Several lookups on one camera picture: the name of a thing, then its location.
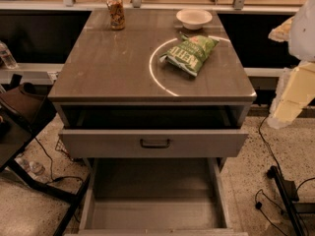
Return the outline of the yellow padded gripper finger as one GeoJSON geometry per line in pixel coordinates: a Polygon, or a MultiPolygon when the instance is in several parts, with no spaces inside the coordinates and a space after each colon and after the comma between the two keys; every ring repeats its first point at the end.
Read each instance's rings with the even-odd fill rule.
{"type": "Polygon", "coordinates": [[[269,110],[268,125],[274,129],[290,125],[314,98],[315,64],[301,62],[293,69],[284,68],[269,110]]]}

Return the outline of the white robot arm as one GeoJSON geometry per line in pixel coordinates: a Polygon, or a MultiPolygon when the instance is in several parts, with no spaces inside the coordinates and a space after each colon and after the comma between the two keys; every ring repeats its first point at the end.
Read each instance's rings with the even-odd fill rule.
{"type": "Polygon", "coordinates": [[[315,98],[315,0],[307,0],[269,38],[287,41],[289,54],[300,61],[293,69],[283,69],[269,110],[268,125],[280,129],[290,125],[315,98]]]}

